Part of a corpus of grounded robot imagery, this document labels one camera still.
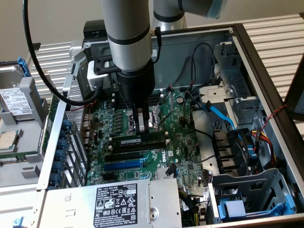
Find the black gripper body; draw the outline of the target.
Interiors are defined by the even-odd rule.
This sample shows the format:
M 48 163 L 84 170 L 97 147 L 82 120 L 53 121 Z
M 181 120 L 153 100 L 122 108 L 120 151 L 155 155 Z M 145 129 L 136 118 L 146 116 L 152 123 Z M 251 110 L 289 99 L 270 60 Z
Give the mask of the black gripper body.
M 150 58 L 143 68 L 117 72 L 116 78 L 124 99 L 134 105 L 142 105 L 155 88 L 154 63 Z

